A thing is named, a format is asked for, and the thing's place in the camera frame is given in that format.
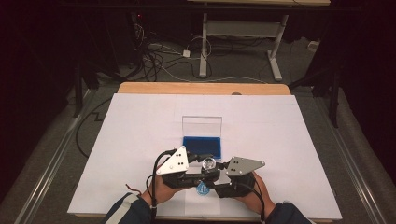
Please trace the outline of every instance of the wrist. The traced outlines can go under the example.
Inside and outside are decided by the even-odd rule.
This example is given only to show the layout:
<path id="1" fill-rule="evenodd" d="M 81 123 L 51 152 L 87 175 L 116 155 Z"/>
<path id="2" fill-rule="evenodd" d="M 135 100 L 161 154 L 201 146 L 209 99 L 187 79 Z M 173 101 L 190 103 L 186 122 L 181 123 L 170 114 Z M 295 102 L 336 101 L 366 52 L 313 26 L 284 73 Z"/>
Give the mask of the wrist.
<path id="1" fill-rule="evenodd" d="M 267 202 L 265 202 L 265 207 L 264 207 L 265 219 L 267 219 L 268 216 L 274 211 L 275 207 L 276 207 L 276 205 L 271 200 L 268 200 Z"/>
<path id="2" fill-rule="evenodd" d="M 140 197 L 148 204 L 148 206 L 152 206 L 151 196 L 149 196 L 147 191 L 143 192 Z"/>

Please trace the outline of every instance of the table surface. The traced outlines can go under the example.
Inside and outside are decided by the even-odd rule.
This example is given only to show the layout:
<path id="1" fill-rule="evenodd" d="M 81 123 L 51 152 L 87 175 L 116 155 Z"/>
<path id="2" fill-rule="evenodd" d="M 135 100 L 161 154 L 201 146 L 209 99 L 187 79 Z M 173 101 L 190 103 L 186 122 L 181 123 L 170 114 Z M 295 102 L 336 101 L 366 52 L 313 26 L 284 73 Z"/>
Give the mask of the table surface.
<path id="1" fill-rule="evenodd" d="M 124 82 L 119 93 L 290 95 L 290 90 L 283 84 Z"/>
<path id="2" fill-rule="evenodd" d="M 236 3 L 261 5 L 288 5 L 288 6 L 328 6 L 330 0 L 189 0 L 203 3 Z"/>
<path id="3" fill-rule="evenodd" d="M 243 95 L 231 96 L 234 92 Z M 267 164 L 257 173 L 265 177 L 275 202 L 291 201 L 320 221 L 341 218 L 295 97 L 282 84 L 122 83 L 68 213 L 103 215 L 125 194 L 126 183 L 143 189 L 155 158 L 180 145 L 181 116 L 197 113 L 223 116 L 224 161 L 231 156 L 263 158 Z M 241 203 L 211 193 L 202 197 L 194 189 L 183 190 L 159 205 L 158 218 L 258 218 Z"/>

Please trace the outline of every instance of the gray carpet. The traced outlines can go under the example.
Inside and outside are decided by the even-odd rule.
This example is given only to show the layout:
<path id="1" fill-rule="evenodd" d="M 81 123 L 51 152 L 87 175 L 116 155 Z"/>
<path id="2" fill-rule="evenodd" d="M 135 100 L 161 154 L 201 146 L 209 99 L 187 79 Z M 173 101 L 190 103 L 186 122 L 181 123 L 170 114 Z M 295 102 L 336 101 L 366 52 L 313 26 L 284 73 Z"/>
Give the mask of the gray carpet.
<path id="1" fill-rule="evenodd" d="M 221 42 L 214 44 L 214 46 L 217 45 L 217 48 L 213 48 L 212 55 L 209 56 L 212 69 L 212 77 L 209 80 L 227 78 L 222 79 L 221 82 L 257 82 L 253 79 L 228 78 L 249 77 L 263 82 L 275 83 L 266 56 L 264 55 L 264 51 L 271 48 L 272 42 L 270 40 L 264 40 L 258 46 L 254 47 L 239 45 L 241 49 L 235 48 L 232 51 L 224 47 L 226 44 Z M 296 80 L 304 75 L 314 55 L 312 52 L 306 50 L 307 44 L 308 41 L 304 39 L 293 44 L 282 43 L 276 57 L 281 73 L 284 76 L 282 83 L 288 84 L 292 80 Z M 166 46 L 178 52 L 184 49 L 172 43 L 167 43 Z M 178 57 L 169 54 L 162 54 L 162 56 L 165 61 Z M 192 54 L 191 57 L 198 56 L 199 54 Z M 193 64 L 194 74 L 198 74 L 198 61 L 183 61 L 191 62 Z M 163 67 L 174 63 L 164 63 Z M 129 69 L 122 67 L 122 71 L 127 73 Z M 167 68 L 167 71 L 174 77 L 171 77 L 167 72 L 162 70 L 158 74 L 158 81 L 180 81 L 177 78 L 200 80 L 192 77 L 191 66 L 188 63 L 175 64 Z M 88 108 L 86 111 L 92 111 L 104 100 L 111 97 L 118 89 L 118 83 L 104 75 L 98 76 L 101 87 L 87 105 Z M 334 130 L 329 126 L 326 116 L 321 111 L 320 104 L 323 104 L 323 102 L 326 103 L 327 99 L 313 98 L 310 88 L 296 88 L 292 91 L 292 94 L 297 97 L 306 126 L 317 149 L 325 173 L 329 178 L 335 199 L 340 207 L 343 220 L 336 221 L 335 223 L 374 223 L 361 200 L 356 183 L 351 178 L 347 163 L 340 151 L 340 144 L 334 137 Z M 42 137 L 29 161 L 26 163 L 12 190 L 2 202 L 0 206 L 0 223 L 14 223 L 31 194 L 32 189 L 35 187 L 38 178 L 45 172 L 57 147 L 62 142 L 70 123 L 74 121 L 72 118 L 74 113 L 74 98 L 72 94 L 69 102 L 70 105 L 48 127 L 46 134 Z M 98 118 L 96 115 L 89 114 L 81 125 L 78 132 L 78 141 L 84 153 L 89 154 L 92 149 L 102 125 L 101 119 L 106 115 L 108 104 L 109 102 L 95 109 L 95 112 L 98 112 Z M 342 135 L 345 140 L 344 143 L 350 149 L 353 159 L 356 161 L 361 175 L 371 189 L 384 219 L 388 223 L 392 223 L 392 221 L 396 220 L 395 187 L 362 135 L 359 124 L 354 120 L 342 92 L 340 92 L 338 122 L 340 127 L 336 131 Z M 66 148 L 64 159 L 56 172 L 56 176 L 50 183 L 50 187 L 35 213 L 32 220 L 33 223 L 100 222 L 101 218 L 98 217 L 75 217 L 66 213 L 86 161 L 87 159 L 78 151 L 76 139 L 73 135 L 70 144 Z"/>

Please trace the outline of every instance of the metal rail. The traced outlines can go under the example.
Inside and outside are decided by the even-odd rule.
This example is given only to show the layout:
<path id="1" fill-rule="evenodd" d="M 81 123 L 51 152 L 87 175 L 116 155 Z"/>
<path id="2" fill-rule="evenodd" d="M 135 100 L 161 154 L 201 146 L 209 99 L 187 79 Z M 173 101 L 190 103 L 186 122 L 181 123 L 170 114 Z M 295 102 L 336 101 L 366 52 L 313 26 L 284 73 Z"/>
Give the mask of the metal rail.
<path id="1" fill-rule="evenodd" d="M 384 219 L 384 216 L 379 209 L 373 193 L 370 187 L 367 185 L 366 181 L 364 180 L 363 175 L 361 174 L 358 165 L 354 161 L 347 144 L 345 143 L 343 137 L 341 136 L 338 129 L 335 129 L 332 126 L 332 122 L 327 116 L 327 108 L 322 98 L 316 98 L 316 103 L 319 108 L 320 113 L 322 114 L 323 118 L 326 120 L 327 126 L 332 131 L 332 135 L 334 136 L 335 140 L 338 144 L 338 152 L 340 153 L 341 160 L 343 161 L 344 165 L 346 166 L 346 170 L 348 171 L 350 178 L 355 185 L 356 191 L 358 192 L 359 196 L 361 197 L 361 202 L 363 203 L 368 216 L 372 220 L 374 224 L 386 224 L 387 221 Z"/>
<path id="2" fill-rule="evenodd" d="M 50 188 L 50 184 L 52 183 L 53 178 L 55 177 L 59 166 L 64 159 L 64 155 L 69 149 L 70 139 L 76 132 L 76 127 L 81 122 L 81 119 L 87 112 L 87 108 L 92 102 L 93 96 L 95 95 L 96 91 L 87 90 L 85 93 L 85 106 L 82 107 L 81 113 L 71 120 L 70 126 L 68 127 L 64 137 L 57 147 L 47 169 L 44 171 L 43 175 L 38 179 L 37 183 L 35 184 L 35 188 L 32 190 L 29 198 L 27 199 L 25 205 L 23 206 L 20 214 L 18 215 L 17 219 L 15 220 L 15 224 L 20 223 L 32 223 L 33 219 L 35 218 L 35 213 L 37 212 L 40 204 L 42 203 L 44 197 L 46 196 L 47 191 Z"/>

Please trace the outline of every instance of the white metal frame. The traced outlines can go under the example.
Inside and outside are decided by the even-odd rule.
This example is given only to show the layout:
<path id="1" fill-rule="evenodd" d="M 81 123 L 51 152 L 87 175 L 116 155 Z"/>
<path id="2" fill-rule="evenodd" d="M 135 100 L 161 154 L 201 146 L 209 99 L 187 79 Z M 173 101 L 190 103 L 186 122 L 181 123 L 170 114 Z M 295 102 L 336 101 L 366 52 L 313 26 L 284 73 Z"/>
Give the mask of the white metal frame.
<path id="1" fill-rule="evenodd" d="M 272 50 L 268 50 L 267 56 L 276 81 L 282 80 L 279 67 L 276 62 L 276 53 L 285 31 L 289 15 L 284 15 L 281 22 L 255 22 L 255 21 L 209 21 L 207 13 L 204 13 L 202 31 L 202 51 L 200 62 L 200 77 L 206 77 L 208 35 L 274 37 L 275 44 Z"/>

